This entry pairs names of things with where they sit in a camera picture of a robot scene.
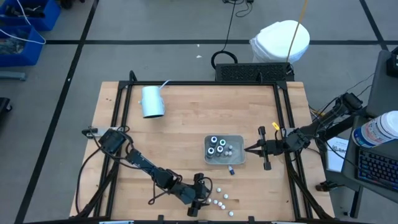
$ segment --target white paper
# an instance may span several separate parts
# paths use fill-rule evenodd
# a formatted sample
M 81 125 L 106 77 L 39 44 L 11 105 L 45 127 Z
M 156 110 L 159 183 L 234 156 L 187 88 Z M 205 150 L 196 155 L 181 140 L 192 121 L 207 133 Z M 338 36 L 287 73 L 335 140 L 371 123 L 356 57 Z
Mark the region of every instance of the white paper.
M 343 158 L 346 157 L 348 140 L 334 137 L 328 141 L 329 145 Z M 326 169 L 335 172 L 341 172 L 344 160 L 337 156 L 328 146 L 328 164 Z

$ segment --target white container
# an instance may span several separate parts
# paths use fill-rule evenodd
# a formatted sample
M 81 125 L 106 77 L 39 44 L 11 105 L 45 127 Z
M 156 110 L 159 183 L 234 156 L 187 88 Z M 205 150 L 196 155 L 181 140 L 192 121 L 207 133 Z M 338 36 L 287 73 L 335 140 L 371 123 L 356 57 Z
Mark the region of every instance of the white container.
M 144 118 L 158 118 L 164 115 L 165 106 L 157 86 L 142 88 L 142 114 Z
M 355 144 L 372 148 L 398 139 L 398 111 L 384 113 L 356 128 L 351 137 Z
M 296 27 L 296 21 L 282 21 L 262 29 L 257 36 L 250 40 L 254 55 L 252 62 L 286 62 Z M 300 24 L 290 51 L 289 62 L 298 61 L 308 49 L 309 44 L 310 34 Z

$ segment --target yellow string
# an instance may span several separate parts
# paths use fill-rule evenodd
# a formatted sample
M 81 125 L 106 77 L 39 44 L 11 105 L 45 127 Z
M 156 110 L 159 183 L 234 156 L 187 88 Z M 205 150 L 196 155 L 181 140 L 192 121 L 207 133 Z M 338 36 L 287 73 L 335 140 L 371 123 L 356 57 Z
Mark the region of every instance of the yellow string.
M 308 3 L 308 0 L 305 0 L 303 9 L 301 10 L 300 18 L 298 19 L 296 30 L 294 31 L 292 43 L 290 44 L 290 47 L 289 47 L 289 52 L 287 53 L 286 62 L 289 62 L 290 51 L 292 50 L 293 42 L 294 42 L 294 39 L 296 37 L 297 30 L 299 29 L 299 25 L 301 24 L 301 21 L 303 20 L 304 13 L 305 13 L 305 8 L 307 8 L 307 3 Z

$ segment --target white mug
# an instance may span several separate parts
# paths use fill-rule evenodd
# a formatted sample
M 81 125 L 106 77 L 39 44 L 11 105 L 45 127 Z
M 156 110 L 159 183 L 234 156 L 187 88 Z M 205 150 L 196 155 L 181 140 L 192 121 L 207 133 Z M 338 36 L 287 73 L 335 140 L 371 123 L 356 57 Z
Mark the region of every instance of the white mug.
M 144 118 L 158 118 L 164 115 L 165 106 L 160 96 L 160 88 L 157 86 L 146 86 L 142 88 L 142 106 Z

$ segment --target yellow clip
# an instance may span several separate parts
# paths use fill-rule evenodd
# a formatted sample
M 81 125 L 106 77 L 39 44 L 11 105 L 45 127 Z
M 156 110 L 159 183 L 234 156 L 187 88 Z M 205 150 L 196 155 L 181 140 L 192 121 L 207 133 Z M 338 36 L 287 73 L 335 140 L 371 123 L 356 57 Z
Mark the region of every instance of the yellow clip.
M 274 128 L 275 128 L 277 131 L 279 131 L 279 126 L 278 126 L 278 124 L 276 124 L 275 122 L 272 122 L 272 125 L 274 126 Z

